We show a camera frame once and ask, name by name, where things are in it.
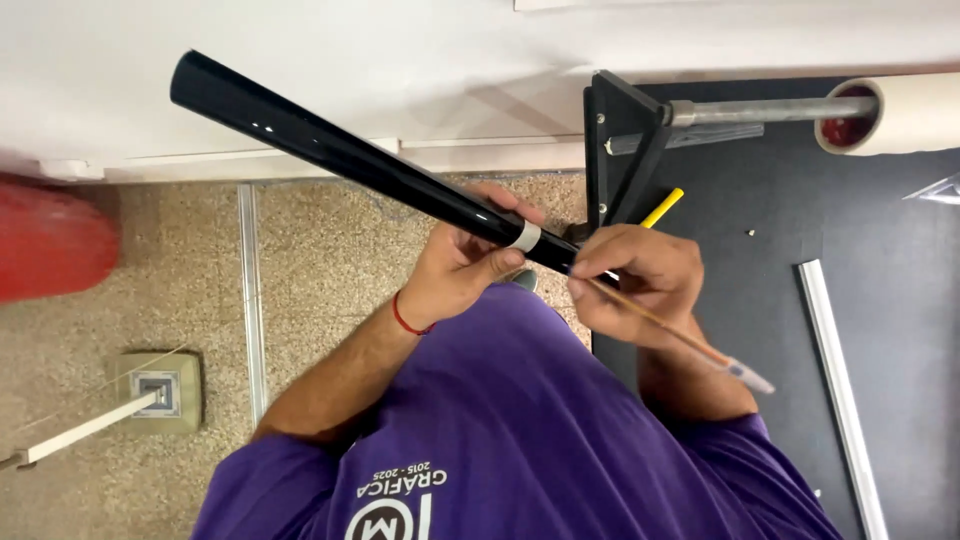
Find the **red string bracelet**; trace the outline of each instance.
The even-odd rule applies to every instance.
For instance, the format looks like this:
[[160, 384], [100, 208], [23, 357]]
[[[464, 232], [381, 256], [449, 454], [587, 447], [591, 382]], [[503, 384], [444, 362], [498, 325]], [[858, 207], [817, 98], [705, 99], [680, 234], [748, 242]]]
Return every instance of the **red string bracelet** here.
[[400, 291], [397, 291], [396, 294], [394, 295], [394, 318], [398, 323], [400, 323], [400, 325], [403, 327], [404, 330], [410, 333], [415, 333], [416, 335], [424, 335], [430, 332], [431, 330], [433, 330], [433, 327], [437, 326], [437, 323], [434, 323], [426, 327], [426, 330], [414, 330], [410, 328], [410, 325], [404, 322], [403, 318], [400, 317], [400, 312], [396, 310], [396, 299], [399, 298], [399, 296], [400, 296]]

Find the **floor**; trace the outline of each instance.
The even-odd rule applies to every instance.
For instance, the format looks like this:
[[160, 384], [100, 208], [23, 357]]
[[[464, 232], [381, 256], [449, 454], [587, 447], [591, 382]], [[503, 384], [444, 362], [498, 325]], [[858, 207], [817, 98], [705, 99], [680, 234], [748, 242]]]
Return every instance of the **floor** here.
[[[491, 180], [541, 207], [554, 232], [586, 219], [583, 175]], [[131, 350], [184, 346], [202, 356], [204, 424], [194, 435], [147, 437], [118, 425], [32, 471], [0, 473], [0, 530], [15, 538], [186, 537], [213, 468], [252, 426], [236, 188], [104, 186], [79, 194], [122, 224], [121, 261], [87, 291], [0, 306], [0, 457], [113, 404], [109, 389], [91, 389], [106, 382], [108, 357]], [[432, 221], [339, 182], [261, 186], [257, 202], [275, 395], [403, 284]], [[538, 293], [589, 346], [563, 277], [538, 274]]]

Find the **shoe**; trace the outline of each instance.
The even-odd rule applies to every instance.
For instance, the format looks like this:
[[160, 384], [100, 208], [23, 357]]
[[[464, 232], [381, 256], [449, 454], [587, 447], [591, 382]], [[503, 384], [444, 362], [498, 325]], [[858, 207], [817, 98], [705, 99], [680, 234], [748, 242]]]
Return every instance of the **shoe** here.
[[537, 292], [537, 272], [529, 268], [525, 268], [514, 274], [514, 276], [510, 278], [510, 282], [516, 283], [530, 292]]

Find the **purple t-shirt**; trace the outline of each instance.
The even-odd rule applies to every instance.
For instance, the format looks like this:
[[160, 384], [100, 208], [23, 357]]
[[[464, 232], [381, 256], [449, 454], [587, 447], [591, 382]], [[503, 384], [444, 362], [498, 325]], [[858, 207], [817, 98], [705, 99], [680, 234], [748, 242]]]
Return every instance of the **purple t-shirt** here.
[[339, 459], [228, 456], [192, 537], [840, 538], [759, 416], [669, 430], [514, 284], [426, 335]]

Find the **black work surface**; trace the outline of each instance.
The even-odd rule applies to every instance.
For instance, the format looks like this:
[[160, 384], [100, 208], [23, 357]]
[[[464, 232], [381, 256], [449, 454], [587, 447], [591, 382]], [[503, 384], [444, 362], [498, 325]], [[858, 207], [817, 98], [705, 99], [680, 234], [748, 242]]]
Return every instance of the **black work surface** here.
[[[823, 96], [837, 82], [638, 87], [709, 102]], [[960, 537], [960, 207], [900, 199], [960, 171], [960, 150], [837, 157], [812, 132], [767, 124], [761, 138], [668, 150], [637, 215], [684, 190], [655, 228], [700, 244], [704, 331], [777, 386], [757, 398], [774, 442], [844, 537], [863, 538], [796, 270], [819, 258], [890, 537]], [[593, 344], [630, 379], [633, 348]]]

